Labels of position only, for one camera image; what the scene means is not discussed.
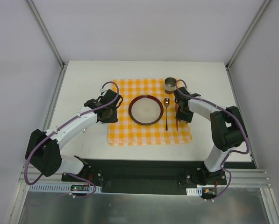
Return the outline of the orange chopsticks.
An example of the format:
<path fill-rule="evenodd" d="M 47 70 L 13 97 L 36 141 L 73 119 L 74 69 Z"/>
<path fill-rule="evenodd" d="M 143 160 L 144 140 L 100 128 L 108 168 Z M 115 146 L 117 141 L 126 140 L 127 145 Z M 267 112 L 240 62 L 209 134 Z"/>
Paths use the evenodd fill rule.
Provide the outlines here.
<path fill-rule="evenodd" d="M 178 104 L 175 104 L 175 112 L 176 112 L 176 116 L 177 116 L 177 112 L 178 112 Z M 177 117 L 176 117 L 176 131 L 178 131 L 179 130 L 179 125 L 178 125 L 178 119 L 177 119 Z"/>

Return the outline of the copper spoon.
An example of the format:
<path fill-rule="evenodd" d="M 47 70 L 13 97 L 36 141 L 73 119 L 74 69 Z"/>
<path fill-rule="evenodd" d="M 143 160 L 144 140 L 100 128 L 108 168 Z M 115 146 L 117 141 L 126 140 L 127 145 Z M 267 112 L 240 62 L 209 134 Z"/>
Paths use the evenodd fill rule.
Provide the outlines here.
<path fill-rule="evenodd" d="M 170 105 L 170 99 L 165 98 L 163 103 L 165 106 L 165 130 L 168 131 L 168 107 Z"/>

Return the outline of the yellow white checkered cloth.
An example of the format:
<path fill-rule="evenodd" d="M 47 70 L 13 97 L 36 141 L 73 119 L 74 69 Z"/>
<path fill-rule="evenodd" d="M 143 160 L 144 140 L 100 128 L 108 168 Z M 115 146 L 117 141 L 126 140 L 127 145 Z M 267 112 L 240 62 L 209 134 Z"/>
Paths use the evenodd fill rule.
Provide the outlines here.
<path fill-rule="evenodd" d="M 176 112 L 174 96 L 165 93 L 163 78 L 114 79 L 119 87 L 123 102 L 117 110 L 118 122 L 108 125 L 107 141 L 111 146 L 171 145 L 190 143 L 193 140 L 190 126 L 178 122 L 176 131 Z M 165 114 L 160 121 L 151 126 L 135 123 L 129 116 L 130 102 L 140 95 L 155 96 L 163 103 L 170 99 L 168 107 L 168 131 L 165 130 Z"/>

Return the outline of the metal cup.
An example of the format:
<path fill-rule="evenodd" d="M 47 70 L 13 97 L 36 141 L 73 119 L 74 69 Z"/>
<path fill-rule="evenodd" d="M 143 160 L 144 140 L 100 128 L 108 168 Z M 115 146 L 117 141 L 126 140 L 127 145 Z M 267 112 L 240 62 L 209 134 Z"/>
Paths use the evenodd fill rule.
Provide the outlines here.
<path fill-rule="evenodd" d="M 172 94 L 176 90 L 177 80 L 173 77 L 168 77 L 164 82 L 165 93 Z"/>

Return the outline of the red rimmed cream plate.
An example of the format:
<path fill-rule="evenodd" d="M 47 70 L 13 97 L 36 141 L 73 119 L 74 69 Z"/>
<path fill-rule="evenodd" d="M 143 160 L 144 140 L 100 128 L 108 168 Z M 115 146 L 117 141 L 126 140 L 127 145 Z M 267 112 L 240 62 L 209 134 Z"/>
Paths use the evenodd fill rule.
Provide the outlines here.
<path fill-rule="evenodd" d="M 128 113 L 135 123 L 150 126 L 160 121 L 164 113 L 164 107 L 155 96 L 140 95 L 130 102 Z"/>

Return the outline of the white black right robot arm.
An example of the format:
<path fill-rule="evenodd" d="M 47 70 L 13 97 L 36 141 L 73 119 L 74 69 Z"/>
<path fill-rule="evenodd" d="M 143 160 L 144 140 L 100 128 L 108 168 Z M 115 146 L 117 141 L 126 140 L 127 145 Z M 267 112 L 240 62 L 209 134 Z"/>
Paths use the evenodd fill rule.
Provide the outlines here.
<path fill-rule="evenodd" d="M 197 93 L 190 94 L 185 87 L 176 89 L 173 94 L 178 104 L 177 120 L 191 123 L 196 113 L 210 122 L 214 146 L 203 162 L 200 179 L 205 184 L 211 184 L 231 153 L 248 154 L 250 151 L 249 146 L 245 151 L 237 150 L 248 141 L 242 116 L 237 107 L 218 106 Z"/>

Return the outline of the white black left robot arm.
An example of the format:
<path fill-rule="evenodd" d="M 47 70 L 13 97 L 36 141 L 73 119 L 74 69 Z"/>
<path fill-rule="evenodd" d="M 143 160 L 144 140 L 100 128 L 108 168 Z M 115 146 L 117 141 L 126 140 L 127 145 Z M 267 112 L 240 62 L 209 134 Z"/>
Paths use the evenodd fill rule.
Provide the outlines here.
<path fill-rule="evenodd" d="M 71 118 L 58 126 L 32 132 L 27 151 L 26 162 L 34 166 L 42 175 L 49 177 L 56 172 L 72 173 L 79 182 L 88 178 L 86 162 L 78 156 L 62 155 L 63 147 L 76 135 L 88 127 L 100 122 L 116 123 L 117 108 L 123 97 L 109 89 L 97 99 L 90 99 Z"/>

